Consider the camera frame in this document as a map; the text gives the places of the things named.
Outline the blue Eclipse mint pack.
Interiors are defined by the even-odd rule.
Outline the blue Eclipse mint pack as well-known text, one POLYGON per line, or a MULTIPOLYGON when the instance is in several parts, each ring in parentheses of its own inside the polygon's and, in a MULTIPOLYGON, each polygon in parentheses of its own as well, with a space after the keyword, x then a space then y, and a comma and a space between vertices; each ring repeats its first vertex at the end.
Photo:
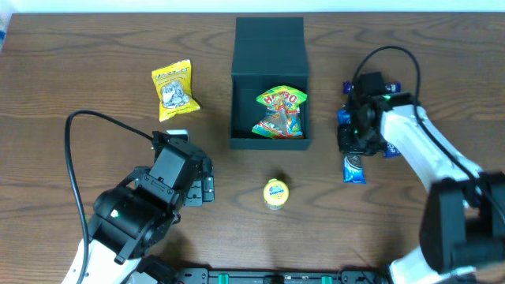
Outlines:
POLYGON ((386 146, 386 151, 383 154, 383 157, 385 159, 392 159, 402 155, 401 152, 393 144, 387 143, 386 146))

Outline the blue Oreo cookie pack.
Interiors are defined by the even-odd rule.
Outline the blue Oreo cookie pack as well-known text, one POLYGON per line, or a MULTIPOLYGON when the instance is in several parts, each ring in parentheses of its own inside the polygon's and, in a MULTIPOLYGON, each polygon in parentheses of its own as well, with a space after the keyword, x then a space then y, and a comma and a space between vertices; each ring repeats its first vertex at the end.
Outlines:
MULTIPOLYGON (((344 110, 340 109, 337 112, 337 120, 339 126, 350 124, 350 114, 344 110)), ((365 176, 361 163, 361 157, 359 155, 352 155, 349 153, 342 154, 343 160, 343 181, 345 183, 354 184, 365 184, 365 176)))

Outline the yellow round gum container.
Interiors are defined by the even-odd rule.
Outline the yellow round gum container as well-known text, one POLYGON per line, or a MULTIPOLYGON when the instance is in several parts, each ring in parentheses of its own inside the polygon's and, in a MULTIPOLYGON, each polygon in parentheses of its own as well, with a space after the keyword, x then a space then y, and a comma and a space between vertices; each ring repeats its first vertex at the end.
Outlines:
POLYGON ((283 208, 289 198, 289 195, 289 188, 286 183, 276 178, 271 179, 264 186, 264 202, 271 210, 283 208))

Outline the Haribo gummy candy bag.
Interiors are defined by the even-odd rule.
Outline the Haribo gummy candy bag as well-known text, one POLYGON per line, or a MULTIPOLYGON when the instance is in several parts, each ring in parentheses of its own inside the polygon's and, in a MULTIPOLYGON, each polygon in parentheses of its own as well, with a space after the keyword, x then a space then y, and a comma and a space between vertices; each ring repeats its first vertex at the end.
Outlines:
POLYGON ((298 139, 304 136, 299 114, 300 105, 307 95, 295 88, 283 85, 273 87, 256 97, 266 106, 265 116, 257 122, 252 132, 271 139, 298 139))

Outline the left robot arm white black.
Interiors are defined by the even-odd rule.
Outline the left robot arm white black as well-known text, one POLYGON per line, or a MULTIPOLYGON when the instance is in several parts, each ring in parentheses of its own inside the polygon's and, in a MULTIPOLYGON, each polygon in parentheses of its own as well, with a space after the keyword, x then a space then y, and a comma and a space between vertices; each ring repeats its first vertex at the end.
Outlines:
POLYGON ((214 173, 209 158, 138 166, 123 181, 99 195, 93 216, 84 223, 66 283, 127 283, 137 275, 170 282, 146 267, 150 248, 181 220, 183 207, 214 200, 214 173))

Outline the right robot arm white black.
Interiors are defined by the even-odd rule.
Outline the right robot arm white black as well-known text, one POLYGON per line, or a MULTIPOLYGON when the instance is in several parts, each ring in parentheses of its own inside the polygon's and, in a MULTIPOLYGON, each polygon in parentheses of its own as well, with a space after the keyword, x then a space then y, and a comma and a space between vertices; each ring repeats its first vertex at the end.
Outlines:
POLYGON ((462 155, 409 93, 352 94, 339 149, 375 155, 393 144, 428 192, 419 245, 389 267, 392 283, 442 283, 504 260, 504 174, 462 155))

